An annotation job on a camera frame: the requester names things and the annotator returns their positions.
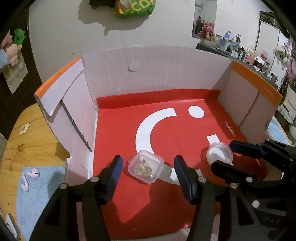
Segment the pink toy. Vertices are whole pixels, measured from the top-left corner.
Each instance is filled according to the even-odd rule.
[[[212,23],[205,23],[205,25],[202,27],[202,31],[197,33],[197,36],[206,39],[206,36],[210,35],[213,32]]]
[[[12,36],[9,33],[7,33],[2,43],[0,44],[0,47],[4,48],[5,45],[11,44],[11,43],[12,43]]]
[[[17,52],[21,50],[21,45],[9,44],[4,47],[6,54],[9,56],[9,63],[11,66],[15,66],[17,64]]]

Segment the earbud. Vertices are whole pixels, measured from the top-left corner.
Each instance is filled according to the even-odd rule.
[[[22,189],[25,191],[25,192],[28,192],[29,191],[29,184],[28,184],[28,181],[27,181],[27,179],[26,179],[26,176],[23,174],[22,175],[22,177],[23,177],[23,179],[24,179],[24,182],[25,182],[25,184],[21,184],[21,187],[22,187]]]
[[[30,177],[37,179],[40,175],[39,171],[36,168],[32,169],[32,172],[27,171],[27,175],[29,175]]]

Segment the clear plastic container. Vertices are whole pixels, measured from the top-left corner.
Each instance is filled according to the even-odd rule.
[[[160,156],[141,150],[128,163],[128,172],[132,176],[151,184],[159,178],[164,160]]]
[[[212,143],[207,151],[207,162],[210,165],[217,160],[232,165],[233,153],[231,149],[222,142]]]

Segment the round plastic container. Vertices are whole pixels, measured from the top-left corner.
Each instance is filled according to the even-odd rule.
[[[222,142],[212,143],[207,151],[207,162],[210,165],[212,165],[212,163],[217,160],[230,165],[232,164],[232,151],[226,144]]]

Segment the orange edge strip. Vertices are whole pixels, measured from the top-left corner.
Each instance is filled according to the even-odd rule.
[[[237,61],[233,61],[232,70],[250,82],[272,103],[274,107],[278,107],[282,95],[270,83]]]
[[[65,73],[71,66],[81,60],[81,57],[76,57],[70,63],[62,67],[58,72],[51,76],[47,81],[45,81],[35,92],[39,98],[41,98],[45,92],[52,86],[52,84],[59,78],[63,73]]]

